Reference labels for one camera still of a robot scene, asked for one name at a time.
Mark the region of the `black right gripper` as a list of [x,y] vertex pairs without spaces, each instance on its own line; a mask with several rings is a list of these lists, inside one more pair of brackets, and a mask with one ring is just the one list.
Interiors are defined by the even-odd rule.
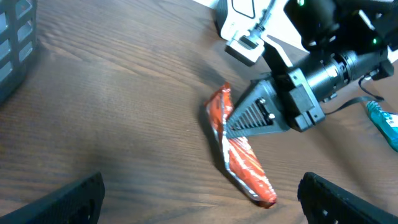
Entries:
[[228,139],[282,133],[290,127],[304,132],[325,119],[301,68],[279,44],[265,42],[264,47],[277,93],[272,80],[252,81],[226,120]]

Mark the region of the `orange brown snack bar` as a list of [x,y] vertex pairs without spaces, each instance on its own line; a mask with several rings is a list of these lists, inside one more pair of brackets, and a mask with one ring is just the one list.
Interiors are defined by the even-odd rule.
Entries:
[[234,110],[230,84],[221,85],[204,106],[226,176],[257,206],[271,208],[277,203],[277,194],[248,139],[226,137],[226,122]]

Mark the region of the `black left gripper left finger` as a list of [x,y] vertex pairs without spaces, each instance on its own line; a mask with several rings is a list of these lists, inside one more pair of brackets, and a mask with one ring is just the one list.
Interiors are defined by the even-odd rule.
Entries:
[[95,172],[1,217],[1,223],[97,224],[105,196],[103,177]]

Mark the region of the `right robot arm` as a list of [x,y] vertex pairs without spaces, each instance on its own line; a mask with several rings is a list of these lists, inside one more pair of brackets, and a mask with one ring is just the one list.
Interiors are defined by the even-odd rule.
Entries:
[[321,102],[362,77],[380,80],[394,68],[397,49],[396,1],[288,1],[284,12],[301,36],[308,55],[292,63],[263,33],[271,10],[249,30],[237,33],[226,51],[249,63],[245,52],[259,49],[270,67],[253,80],[223,123],[227,138],[306,131],[321,123]]

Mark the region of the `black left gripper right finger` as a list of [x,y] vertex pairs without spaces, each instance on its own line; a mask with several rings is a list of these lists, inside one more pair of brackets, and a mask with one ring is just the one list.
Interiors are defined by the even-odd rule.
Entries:
[[397,216],[313,172],[304,174],[297,197],[309,223],[397,223]]

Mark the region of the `blue mouthwash bottle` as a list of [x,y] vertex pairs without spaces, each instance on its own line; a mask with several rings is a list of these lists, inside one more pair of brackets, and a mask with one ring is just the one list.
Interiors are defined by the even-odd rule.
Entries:
[[376,101],[366,104],[367,115],[384,136],[390,147],[397,152],[397,113],[384,111]]

